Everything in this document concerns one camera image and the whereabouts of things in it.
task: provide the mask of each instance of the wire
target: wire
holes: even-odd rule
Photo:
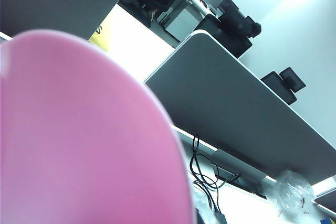
[[[220,210],[220,207],[219,207],[219,203],[218,203],[219,202],[218,189],[221,188],[222,186],[224,186],[226,182],[234,182],[235,180],[237,180],[241,176],[241,173],[233,174],[233,175],[227,177],[219,186],[217,186],[217,183],[219,181],[219,167],[212,159],[208,158],[207,156],[205,156],[203,154],[197,153],[198,148],[199,148],[199,139],[200,139],[200,137],[199,137],[198,134],[196,134],[193,138],[193,144],[192,144],[193,156],[192,156],[192,158],[190,160],[190,163],[189,163],[190,172],[196,178],[196,180],[193,182],[193,184],[197,185],[206,194],[210,208],[212,208],[212,206],[211,206],[211,203],[212,203],[215,211],[218,211],[218,212],[222,213],[222,211]],[[202,173],[200,164],[198,162],[198,156],[204,157],[205,159],[210,161],[216,167],[216,180],[213,180],[210,177],[208,177],[208,176],[206,176]],[[194,170],[194,167],[193,167],[194,162],[197,166],[197,172]],[[211,196],[211,193],[210,193],[208,187],[210,189],[216,190],[216,192],[217,192],[217,204],[215,204],[215,201],[214,201],[213,197]]]

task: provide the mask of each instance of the black device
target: black device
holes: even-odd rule
[[[208,14],[195,30],[205,30],[221,43],[233,56],[239,58],[252,46],[248,38],[261,32],[261,25],[250,16],[244,17],[232,0],[223,0],[218,7],[222,14],[216,18]]]
[[[222,23],[212,14],[206,15],[195,30],[207,31],[236,58],[252,46],[247,37],[239,37],[223,28]]]
[[[292,68],[286,68],[279,75],[272,71],[261,80],[288,105],[297,100],[294,93],[306,86]]]
[[[244,17],[232,0],[223,0],[218,9],[223,13],[218,19],[226,31],[247,38],[254,38],[261,33],[261,25],[250,16]]]

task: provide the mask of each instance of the cable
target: cable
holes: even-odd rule
[[[200,139],[200,137],[198,136],[198,134],[196,134],[193,138],[193,144],[192,144],[193,156],[192,156],[192,158],[190,160],[190,163],[189,163],[190,172],[196,178],[196,180],[193,182],[193,184],[197,185],[206,194],[210,208],[212,208],[212,206],[211,206],[211,203],[212,203],[215,211],[218,211],[219,213],[222,213],[221,210],[220,210],[220,207],[219,207],[219,203],[218,203],[218,201],[219,201],[218,189],[221,188],[222,186],[224,186],[225,183],[228,182],[228,181],[229,182],[234,182],[235,180],[237,180],[241,176],[241,173],[237,173],[237,174],[233,174],[233,175],[229,176],[228,178],[226,178],[223,181],[223,183],[221,183],[219,186],[217,186],[217,182],[219,180],[219,167],[212,159],[208,158],[207,156],[205,156],[203,154],[197,153],[198,148],[199,148],[199,139]],[[202,156],[202,157],[206,158],[208,161],[210,161],[216,167],[217,176],[216,176],[215,181],[202,173],[201,167],[200,167],[200,164],[199,164],[198,158],[197,158],[198,156]],[[193,167],[194,161],[195,161],[196,166],[197,166],[197,172],[194,170],[194,167]],[[213,197],[211,196],[211,193],[210,193],[208,187],[210,189],[216,190],[216,192],[217,192],[217,204],[215,204],[215,201],[214,201]]]

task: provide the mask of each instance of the white desk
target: white desk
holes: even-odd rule
[[[149,31],[135,18],[116,6],[114,13],[115,25],[111,37],[110,57],[127,69],[139,81],[143,81],[165,58],[173,51],[158,36]],[[125,30],[125,24],[132,26],[132,32]],[[186,165],[191,158],[191,149],[186,150]],[[201,163],[205,174],[214,176],[212,168]],[[225,185],[219,189],[219,205],[225,214],[228,224],[246,223],[320,223],[326,214],[314,208],[310,215],[302,216],[298,220],[288,219],[285,215],[278,217],[278,211],[266,200],[247,193],[232,185]]]

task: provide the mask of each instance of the clear plastic bag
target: clear plastic bag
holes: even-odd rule
[[[309,213],[314,193],[304,177],[285,170],[277,178],[274,187],[266,191],[266,197],[279,209],[280,213],[284,211],[297,215]]]

